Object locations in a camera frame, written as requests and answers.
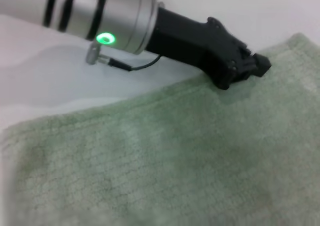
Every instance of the cable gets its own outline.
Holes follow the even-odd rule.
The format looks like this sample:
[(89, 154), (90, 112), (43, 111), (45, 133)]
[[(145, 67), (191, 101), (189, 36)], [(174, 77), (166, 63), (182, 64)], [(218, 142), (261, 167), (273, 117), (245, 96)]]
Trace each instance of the cable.
[(146, 65), (142, 65), (142, 66), (138, 66), (138, 67), (132, 67), (128, 64), (125, 64), (121, 61), (115, 60), (113, 58), (110, 58), (108, 65), (122, 69), (122, 70), (126, 70), (126, 71), (136, 71), (136, 70), (142, 70), (142, 69), (146, 69), (154, 64), (156, 64), (160, 58), (162, 57), (162, 55), (159, 55), (156, 59), (154, 59), (152, 62), (146, 64)]

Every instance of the white surface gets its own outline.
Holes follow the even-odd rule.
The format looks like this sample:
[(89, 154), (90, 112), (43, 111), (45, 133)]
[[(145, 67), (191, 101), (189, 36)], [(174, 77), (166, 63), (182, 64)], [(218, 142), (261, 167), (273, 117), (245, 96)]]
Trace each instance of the white surface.
[[(252, 50), (303, 32), (320, 43), (319, 0), (161, 0), (166, 8), (206, 21), (214, 16)], [(162, 59), (127, 73), (102, 64), (88, 66), (88, 42), (0, 15), (0, 130), (41, 115), (66, 113), (127, 99), (181, 81), (199, 70)], [(154, 55), (129, 55), (105, 48), (119, 59), (143, 64)]]

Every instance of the black stripe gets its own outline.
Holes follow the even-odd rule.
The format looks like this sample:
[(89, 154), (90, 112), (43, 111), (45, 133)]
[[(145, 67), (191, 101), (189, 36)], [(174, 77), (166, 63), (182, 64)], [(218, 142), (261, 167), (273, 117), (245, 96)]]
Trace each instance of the black stripe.
[(71, 17), (72, 6), (74, 0), (65, 0), (65, 4), (63, 5), (63, 14), (60, 19), (60, 24), (58, 30), (61, 32), (65, 32)]
[(106, 0), (98, 0), (98, 3), (95, 8), (95, 14), (93, 16), (93, 20), (91, 23), (91, 27), (88, 32), (88, 35), (86, 36), (87, 40), (93, 40), (97, 34), (97, 31), (100, 27), (102, 15), (104, 12), (105, 2)]
[(45, 14), (43, 16), (43, 26), (50, 27), (56, 0), (47, 0)]

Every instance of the black plastic housing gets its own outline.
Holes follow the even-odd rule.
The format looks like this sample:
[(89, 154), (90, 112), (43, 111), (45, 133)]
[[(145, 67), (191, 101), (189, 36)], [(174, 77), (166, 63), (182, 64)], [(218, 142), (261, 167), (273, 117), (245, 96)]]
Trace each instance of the black plastic housing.
[(268, 58), (252, 55), (213, 17), (200, 23), (161, 7), (158, 12), (146, 50), (200, 68), (220, 89), (251, 75), (261, 77), (271, 67)]

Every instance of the silver metal cylinder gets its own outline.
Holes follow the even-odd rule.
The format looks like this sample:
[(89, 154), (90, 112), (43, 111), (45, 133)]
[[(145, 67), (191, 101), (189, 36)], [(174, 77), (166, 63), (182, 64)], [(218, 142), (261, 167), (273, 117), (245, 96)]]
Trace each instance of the silver metal cylinder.
[[(0, 13), (90, 40), (111, 33), (107, 46), (141, 53), (156, 24), (157, 0), (105, 0), (104, 6), (100, 1), (52, 0), (49, 7), (50, 0), (1, 0)], [(102, 13), (98, 20), (97, 12)]]
[(141, 53), (155, 27), (157, 0), (106, 0), (98, 33), (109, 32), (116, 41), (109, 47)]

